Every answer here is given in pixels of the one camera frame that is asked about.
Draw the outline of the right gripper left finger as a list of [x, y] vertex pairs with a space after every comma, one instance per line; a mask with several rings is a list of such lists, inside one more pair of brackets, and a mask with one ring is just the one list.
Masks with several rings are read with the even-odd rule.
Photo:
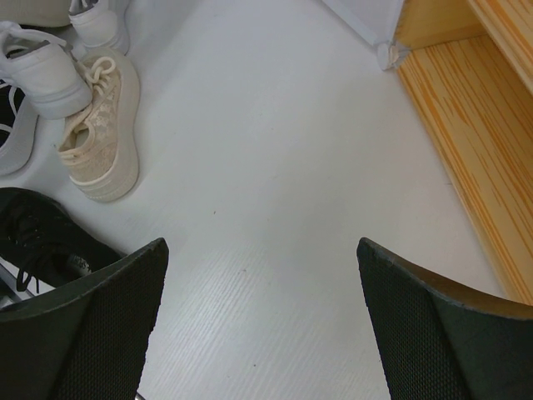
[[3, 399], [134, 399], [162, 300], [158, 238], [86, 277], [1, 310]]

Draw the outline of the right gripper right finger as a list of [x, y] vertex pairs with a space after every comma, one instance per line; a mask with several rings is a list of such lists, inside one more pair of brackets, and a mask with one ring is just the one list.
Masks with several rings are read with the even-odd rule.
[[357, 260], [393, 399], [530, 399], [532, 308], [362, 238]]

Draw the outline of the white leather sneaker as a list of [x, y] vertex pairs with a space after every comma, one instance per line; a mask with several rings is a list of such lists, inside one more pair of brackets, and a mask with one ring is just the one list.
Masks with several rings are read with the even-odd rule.
[[112, 48], [126, 55], [130, 37], [126, 26], [129, 0], [72, 0], [70, 23], [86, 49]]
[[70, 117], [92, 101], [65, 40], [10, 21], [1, 22], [1, 79], [22, 89], [39, 116], [50, 120]]

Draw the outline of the white translucent cabinet door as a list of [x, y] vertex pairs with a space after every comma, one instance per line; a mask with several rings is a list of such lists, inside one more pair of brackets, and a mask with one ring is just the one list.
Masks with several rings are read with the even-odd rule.
[[323, 0], [371, 46], [392, 41], [404, 0]]

